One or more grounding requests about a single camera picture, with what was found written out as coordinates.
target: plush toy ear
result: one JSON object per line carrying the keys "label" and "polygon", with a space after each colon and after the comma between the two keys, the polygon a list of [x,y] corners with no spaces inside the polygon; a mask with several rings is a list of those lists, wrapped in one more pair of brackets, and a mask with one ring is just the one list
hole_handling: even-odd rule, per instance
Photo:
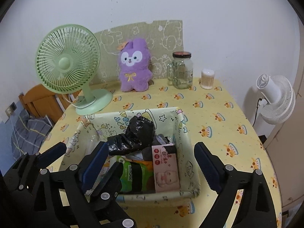
{"label": "plush toy ear", "polygon": [[147,43],[145,39],[133,39],[133,48],[134,49],[143,49],[146,48],[147,49]]}
{"label": "plush toy ear", "polygon": [[123,48],[124,49],[132,49],[133,48],[133,41],[127,42],[126,46]]}

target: pink box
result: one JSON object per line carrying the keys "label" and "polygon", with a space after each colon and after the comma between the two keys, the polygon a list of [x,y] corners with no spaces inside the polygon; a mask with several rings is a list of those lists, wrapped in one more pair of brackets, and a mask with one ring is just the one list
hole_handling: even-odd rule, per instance
{"label": "pink box", "polygon": [[176,154],[168,154],[164,146],[152,146],[155,192],[180,190]]}

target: white fan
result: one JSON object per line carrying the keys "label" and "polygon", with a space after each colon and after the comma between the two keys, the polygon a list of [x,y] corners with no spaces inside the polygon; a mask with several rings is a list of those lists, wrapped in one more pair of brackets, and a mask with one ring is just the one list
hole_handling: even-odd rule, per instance
{"label": "white fan", "polygon": [[260,104],[260,114],[265,122],[285,122],[295,106],[295,92],[289,80],[282,75],[262,74],[256,80],[256,86],[265,97]]}

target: fan center hub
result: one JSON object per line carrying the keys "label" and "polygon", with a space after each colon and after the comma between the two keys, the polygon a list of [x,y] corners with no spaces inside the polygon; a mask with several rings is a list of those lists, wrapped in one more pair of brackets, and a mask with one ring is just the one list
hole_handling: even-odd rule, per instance
{"label": "fan center hub", "polygon": [[59,60],[58,66],[62,70],[67,70],[71,66],[71,61],[67,57],[63,57]]}

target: patterned tablecloth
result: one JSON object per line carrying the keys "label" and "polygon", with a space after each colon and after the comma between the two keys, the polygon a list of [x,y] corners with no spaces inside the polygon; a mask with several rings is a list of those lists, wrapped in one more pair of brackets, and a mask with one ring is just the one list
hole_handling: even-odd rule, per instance
{"label": "patterned tablecloth", "polygon": [[[121,110],[180,107],[186,115],[187,128],[192,144],[203,141],[212,154],[217,155],[224,164],[231,164],[237,170],[252,172],[261,169],[268,182],[275,205],[277,226],[281,227],[282,210],[279,188],[273,167],[262,143],[242,110],[229,93],[215,80],[215,87],[204,90],[199,80],[186,90],[177,90],[168,85],[167,79],[154,80],[146,92],[123,93],[119,82],[93,86],[106,88],[113,93],[113,101],[102,113]],[[67,142],[75,133],[81,117],[75,108],[69,106],[56,123],[40,152],[44,152],[59,141]],[[48,167],[58,171],[62,158]],[[204,175],[200,172],[201,194],[187,205],[169,208],[128,208],[128,215],[136,220],[138,228],[197,228],[211,209],[217,194],[212,191]],[[238,190],[226,228],[232,226],[236,216],[242,191]]]}

